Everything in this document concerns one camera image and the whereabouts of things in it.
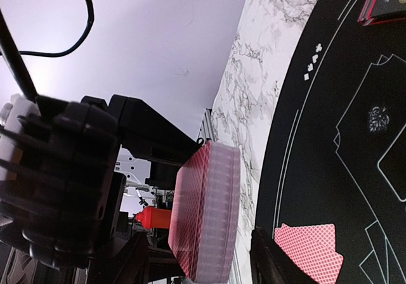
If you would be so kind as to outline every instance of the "marble table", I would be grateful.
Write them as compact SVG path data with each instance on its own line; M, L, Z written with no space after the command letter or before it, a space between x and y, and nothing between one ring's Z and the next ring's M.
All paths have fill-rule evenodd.
M290 60L317 0L246 0L213 105L217 141L241 150L240 214L229 283L249 284L266 142Z

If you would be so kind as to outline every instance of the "floor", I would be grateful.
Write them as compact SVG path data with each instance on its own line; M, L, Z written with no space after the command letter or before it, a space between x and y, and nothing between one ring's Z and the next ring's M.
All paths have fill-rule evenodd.
M317 0L246 0L213 106L215 138L242 154L240 218L229 283L252 283L249 250L273 114Z

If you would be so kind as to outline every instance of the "playing card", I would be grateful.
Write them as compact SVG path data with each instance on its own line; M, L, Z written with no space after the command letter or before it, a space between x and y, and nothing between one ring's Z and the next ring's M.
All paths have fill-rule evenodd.
M318 283L336 282L344 259L330 247L286 225L275 230L275 242L297 267Z
M336 251L336 227L334 224L290 227L303 235L320 242L322 245Z

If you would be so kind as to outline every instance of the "wall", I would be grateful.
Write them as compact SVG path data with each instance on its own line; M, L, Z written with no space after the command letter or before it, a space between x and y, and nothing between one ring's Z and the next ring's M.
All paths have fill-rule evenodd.
M245 0L93 0L95 25L73 54L25 56L41 94L145 100L195 138L213 104ZM0 0L20 49L69 48L86 24L84 0ZM0 103L19 92L0 61Z

